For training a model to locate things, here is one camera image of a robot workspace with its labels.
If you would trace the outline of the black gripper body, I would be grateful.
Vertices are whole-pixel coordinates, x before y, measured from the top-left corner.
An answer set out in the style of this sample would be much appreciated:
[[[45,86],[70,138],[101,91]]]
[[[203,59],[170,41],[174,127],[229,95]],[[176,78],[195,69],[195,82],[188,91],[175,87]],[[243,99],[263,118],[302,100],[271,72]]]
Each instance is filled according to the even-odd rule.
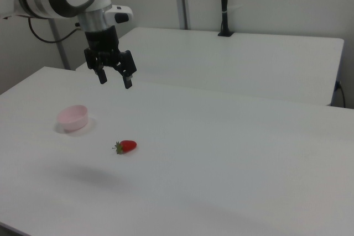
[[[116,27],[111,26],[98,32],[85,32],[88,48],[84,50],[88,68],[95,68],[96,58],[103,66],[115,67],[119,63],[119,40]]]

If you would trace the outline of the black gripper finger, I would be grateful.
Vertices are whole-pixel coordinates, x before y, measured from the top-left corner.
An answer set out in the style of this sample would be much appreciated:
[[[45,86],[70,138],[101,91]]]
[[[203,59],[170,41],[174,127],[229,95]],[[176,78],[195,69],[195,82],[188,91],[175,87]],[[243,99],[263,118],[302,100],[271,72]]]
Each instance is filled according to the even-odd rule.
[[[104,71],[104,64],[99,54],[90,48],[84,50],[85,59],[87,63],[87,67],[90,70],[93,70],[95,74],[98,76],[100,84],[104,84],[107,82],[107,77]]]
[[[131,88],[132,76],[137,71],[137,68],[129,50],[116,53],[114,69],[121,74],[125,89]]]

